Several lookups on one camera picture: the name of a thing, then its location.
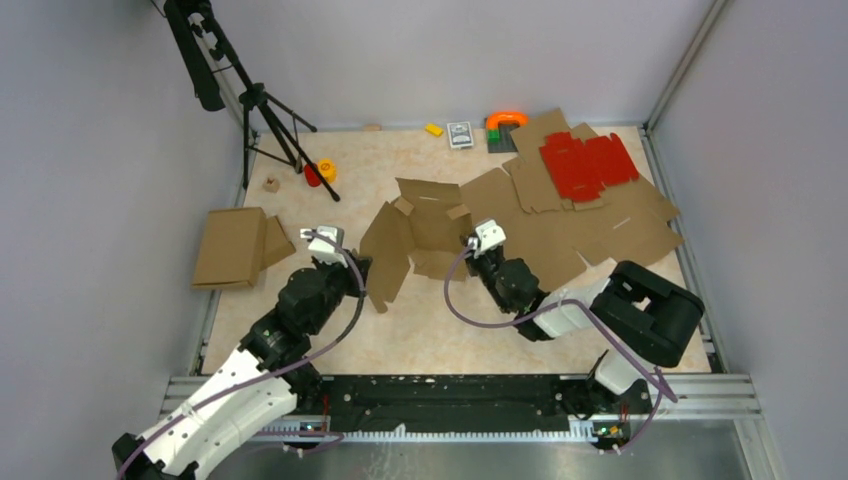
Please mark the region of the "orange horseshoe toy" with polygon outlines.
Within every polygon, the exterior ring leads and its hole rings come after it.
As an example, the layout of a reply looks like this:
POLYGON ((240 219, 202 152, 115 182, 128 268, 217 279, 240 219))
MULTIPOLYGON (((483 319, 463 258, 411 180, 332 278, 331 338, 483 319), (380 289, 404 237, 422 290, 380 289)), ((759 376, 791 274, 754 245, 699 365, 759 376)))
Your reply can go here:
POLYGON ((490 114, 485 120, 487 130, 498 130, 502 124, 523 126, 528 122, 526 114, 518 111, 498 111, 490 114))

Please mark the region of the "small wooden cube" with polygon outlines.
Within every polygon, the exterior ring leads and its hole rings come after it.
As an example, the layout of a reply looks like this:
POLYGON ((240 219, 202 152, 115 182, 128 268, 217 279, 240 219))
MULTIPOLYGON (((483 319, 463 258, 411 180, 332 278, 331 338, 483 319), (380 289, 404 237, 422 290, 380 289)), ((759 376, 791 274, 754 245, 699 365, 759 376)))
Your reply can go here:
POLYGON ((262 184, 264 191, 269 193, 277 193, 280 189, 280 181, 274 176, 268 176, 262 184))

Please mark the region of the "large brown cardboard sheet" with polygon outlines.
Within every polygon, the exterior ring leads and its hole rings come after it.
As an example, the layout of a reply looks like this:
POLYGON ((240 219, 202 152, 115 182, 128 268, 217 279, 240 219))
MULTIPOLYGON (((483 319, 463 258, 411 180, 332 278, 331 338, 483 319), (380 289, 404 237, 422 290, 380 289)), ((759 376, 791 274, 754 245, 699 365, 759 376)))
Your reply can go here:
POLYGON ((600 198, 606 205, 599 209, 528 214, 520 208, 511 177, 502 168, 505 161, 462 186, 473 221, 496 220, 506 232, 506 256, 524 259, 545 290, 587 284, 622 260, 680 283, 675 251, 684 239, 671 227, 679 210, 655 187, 637 129, 571 126, 560 109, 553 109, 519 127, 516 157, 543 163, 539 148, 557 132, 569 132, 580 140, 617 134, 639 179, 608 187, 600 198))

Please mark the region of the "playing card deck box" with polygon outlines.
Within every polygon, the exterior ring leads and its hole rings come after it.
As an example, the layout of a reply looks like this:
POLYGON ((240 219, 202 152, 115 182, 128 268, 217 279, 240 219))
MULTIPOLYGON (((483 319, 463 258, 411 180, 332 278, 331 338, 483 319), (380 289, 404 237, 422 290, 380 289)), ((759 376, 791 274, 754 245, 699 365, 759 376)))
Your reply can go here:
POLYGON ((470 122, 447 123, 446 131, 452 150, 470 149, 474 146, 473 128, 470 122))

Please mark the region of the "yellow small block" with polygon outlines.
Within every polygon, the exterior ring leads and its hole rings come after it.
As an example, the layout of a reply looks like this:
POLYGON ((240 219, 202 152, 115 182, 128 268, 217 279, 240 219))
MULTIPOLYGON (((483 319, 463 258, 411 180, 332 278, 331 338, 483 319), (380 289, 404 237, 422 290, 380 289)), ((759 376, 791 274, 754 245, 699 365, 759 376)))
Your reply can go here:
POLYGON ((441 137, 444 134, 444 130, 436 124, 428 123, 424 127, 425 131, 434 137, 441 137))

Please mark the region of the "yellow round toy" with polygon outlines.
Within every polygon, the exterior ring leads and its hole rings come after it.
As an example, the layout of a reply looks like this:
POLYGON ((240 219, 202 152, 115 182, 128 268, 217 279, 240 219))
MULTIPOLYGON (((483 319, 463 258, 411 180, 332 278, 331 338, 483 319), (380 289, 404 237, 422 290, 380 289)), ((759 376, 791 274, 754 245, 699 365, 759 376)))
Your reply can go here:
POLYGON ((337 179, 337 168, 335 163, 329 158, 321 159, 318 164, 319 172, 327 183, 332 184, 337 179))

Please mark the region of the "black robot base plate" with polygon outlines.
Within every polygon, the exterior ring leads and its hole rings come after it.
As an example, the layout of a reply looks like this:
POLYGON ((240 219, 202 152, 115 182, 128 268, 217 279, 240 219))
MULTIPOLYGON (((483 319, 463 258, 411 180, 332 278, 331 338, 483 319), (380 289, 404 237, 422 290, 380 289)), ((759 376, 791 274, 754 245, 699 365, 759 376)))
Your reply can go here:
POLYGON ((589 441, 652 409, 645 381, 610 393, 584 375, 336 375, 293 412, 348 439, 589 441))

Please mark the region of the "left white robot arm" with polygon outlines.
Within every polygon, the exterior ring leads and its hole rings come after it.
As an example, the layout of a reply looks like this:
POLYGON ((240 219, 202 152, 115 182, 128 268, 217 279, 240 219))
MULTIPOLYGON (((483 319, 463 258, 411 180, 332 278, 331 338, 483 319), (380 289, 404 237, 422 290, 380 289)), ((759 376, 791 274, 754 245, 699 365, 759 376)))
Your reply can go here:
POLYGON ((303 229, 312 264, 292 273, 218 371, 165 419, 112 446, 119 479, 205 479, 273 420, 319 404, 312 363, 348 337, 364 309, 372 260, 344 231, 303 229))

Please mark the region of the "small brown cardboard blank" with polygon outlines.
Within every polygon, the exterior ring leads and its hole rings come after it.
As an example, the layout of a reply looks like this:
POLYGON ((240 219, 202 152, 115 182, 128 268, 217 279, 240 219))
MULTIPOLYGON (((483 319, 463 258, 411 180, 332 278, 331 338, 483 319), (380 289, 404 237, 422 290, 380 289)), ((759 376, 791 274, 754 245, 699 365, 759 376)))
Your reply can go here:
POLYGON ((585 211, 599 209, 606 205, 603 199, 575 203, 571 199, 561 198, 543 163, 528 162, 521 157, 514 157, 503 163, 502 168, 511 177, 520 208, 525 213, 585 211))

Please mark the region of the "grey lego base plate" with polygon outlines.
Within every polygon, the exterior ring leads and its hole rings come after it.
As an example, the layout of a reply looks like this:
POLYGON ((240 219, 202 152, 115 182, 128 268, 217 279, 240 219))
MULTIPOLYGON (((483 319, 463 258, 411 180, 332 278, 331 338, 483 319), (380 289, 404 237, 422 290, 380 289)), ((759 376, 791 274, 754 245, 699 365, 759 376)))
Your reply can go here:
POLYGON ((514 153, 517 151, 517 147, 515 146, 511 132, 515 130, 518 125, 513 124, 502 124, 499 128, 502 140, 499 144, 490 144, 487 138, 487 151, 489 154, 496 153, 514 153))

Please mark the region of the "brown cardboard box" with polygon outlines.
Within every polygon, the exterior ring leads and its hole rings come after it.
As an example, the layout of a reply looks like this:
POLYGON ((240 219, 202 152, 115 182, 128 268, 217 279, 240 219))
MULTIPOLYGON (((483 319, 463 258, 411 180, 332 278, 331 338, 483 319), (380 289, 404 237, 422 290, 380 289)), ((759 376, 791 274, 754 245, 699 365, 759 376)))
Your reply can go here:
POLYGON ((400 195, 384 203, 359 244, 372 260, 368 298, 380 314, 395 301, 408 273, 463 281, 468 269, 450 267, 472 230, 472 216, 457 184, 398 178, 400 195))
POLYGON ((213 210, 207 215, 191 287, 252 288, 261 272, 295 252, 280 219, 262 208, 213 210))

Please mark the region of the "red flat cardboard blank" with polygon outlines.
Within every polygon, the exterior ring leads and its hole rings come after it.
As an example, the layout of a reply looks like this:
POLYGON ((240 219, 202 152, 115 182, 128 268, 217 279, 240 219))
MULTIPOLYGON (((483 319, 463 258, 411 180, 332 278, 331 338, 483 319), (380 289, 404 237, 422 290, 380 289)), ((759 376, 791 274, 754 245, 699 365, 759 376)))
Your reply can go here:
POLYGON ((557 132, 546 137, 539 153, 559 197, 574 203, 598 200, 608 187, 640 177, 617 134, 580 140, 557 132))

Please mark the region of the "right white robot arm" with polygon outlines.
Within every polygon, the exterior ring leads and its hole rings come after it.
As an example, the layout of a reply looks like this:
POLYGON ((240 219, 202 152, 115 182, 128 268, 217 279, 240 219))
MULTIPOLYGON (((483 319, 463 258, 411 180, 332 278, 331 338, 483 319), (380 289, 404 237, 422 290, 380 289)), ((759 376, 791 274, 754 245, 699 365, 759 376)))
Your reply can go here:
POLYGON ((629 260, 589 286, 545 291, 523 259, 505 256, 505 242, 504 229, 486 220, 464 238, 451 266, 466 265, 497 308, 512 315, 506 327, 529 341, 588 328, 599 332, 611 350, 588 375, 586 397, 594 409, 614 411, 639 380, 676 400, 661 371, 679 365, 698 329, 705 313, 700 297, 629 260))

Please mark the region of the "folded brown cardboard box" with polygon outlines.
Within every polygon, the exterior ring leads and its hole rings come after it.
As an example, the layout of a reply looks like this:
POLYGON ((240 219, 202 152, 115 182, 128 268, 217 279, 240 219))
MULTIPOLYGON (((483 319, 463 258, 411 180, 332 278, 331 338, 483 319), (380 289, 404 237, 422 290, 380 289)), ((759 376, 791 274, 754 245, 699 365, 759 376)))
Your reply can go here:
POLYGON ((262 208, 213 210, 207 215, 191 287, 252 288, 261 272, 295 252, 280 219, 262 208))

